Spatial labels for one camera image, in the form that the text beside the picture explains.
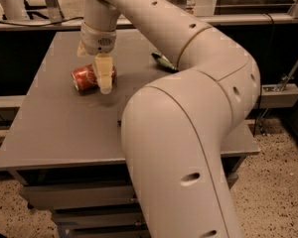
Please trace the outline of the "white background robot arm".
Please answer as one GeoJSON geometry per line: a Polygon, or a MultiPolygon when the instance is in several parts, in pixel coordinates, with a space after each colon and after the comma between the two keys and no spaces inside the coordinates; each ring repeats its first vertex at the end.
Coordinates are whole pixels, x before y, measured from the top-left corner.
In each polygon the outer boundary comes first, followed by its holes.
{"type": "Polygon", "coordinates": [[[0,7],[8,20],[27,20],[29,18],[23,0],[0,0],[0,7]]]}

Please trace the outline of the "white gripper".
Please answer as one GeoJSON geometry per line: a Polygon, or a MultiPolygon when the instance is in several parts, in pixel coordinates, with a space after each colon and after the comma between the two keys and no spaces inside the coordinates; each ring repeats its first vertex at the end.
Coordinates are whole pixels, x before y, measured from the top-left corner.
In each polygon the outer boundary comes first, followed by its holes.
{"type": "Polygon", "coordinates": [[[116,31],[99,31],[82,23],[80,41],[76,54],[79,58],[93,55],[93,71],[96,82],[102,94],[109,94],[112,90],[113,61],[110,53],[116,41],[116,31]]]}

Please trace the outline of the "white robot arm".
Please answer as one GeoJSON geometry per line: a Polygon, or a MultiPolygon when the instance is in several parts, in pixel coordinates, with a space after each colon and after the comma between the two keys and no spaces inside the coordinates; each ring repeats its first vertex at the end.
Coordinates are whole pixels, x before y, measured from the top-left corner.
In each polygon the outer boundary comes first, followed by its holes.
{"type": "Polygon", "coordinates": [[[125,16],[177,73],[139,89],[122,114],[122,148],[151,238],[243,238],[221,145],[253,108],[260,74],[248,51],[166,0],[86,0],[81,40],[125,16]]]}

